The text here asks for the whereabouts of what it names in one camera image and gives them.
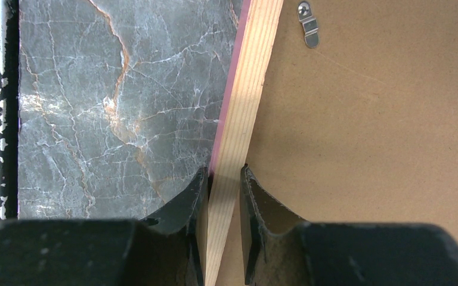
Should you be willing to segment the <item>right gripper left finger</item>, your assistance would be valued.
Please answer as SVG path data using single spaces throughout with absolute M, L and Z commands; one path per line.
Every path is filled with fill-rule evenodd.
M 207 167 L 186 188 L 142 220 L 142 285 L 204 285 L 200 241 L 208 193 Z

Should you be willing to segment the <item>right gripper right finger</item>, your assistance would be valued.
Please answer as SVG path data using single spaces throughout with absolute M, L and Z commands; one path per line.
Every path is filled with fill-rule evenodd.
M 248 165 L 240 171 L 239 200 L 245 284 L 309 285 L 305 219 L 267 192 Z

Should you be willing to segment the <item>pink wooden photo frame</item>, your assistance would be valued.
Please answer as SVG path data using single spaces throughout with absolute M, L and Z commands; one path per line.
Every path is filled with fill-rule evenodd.
M 424 222 L 458 242 L 458 1 L 284 1 L 247 163 L 319 222 Z

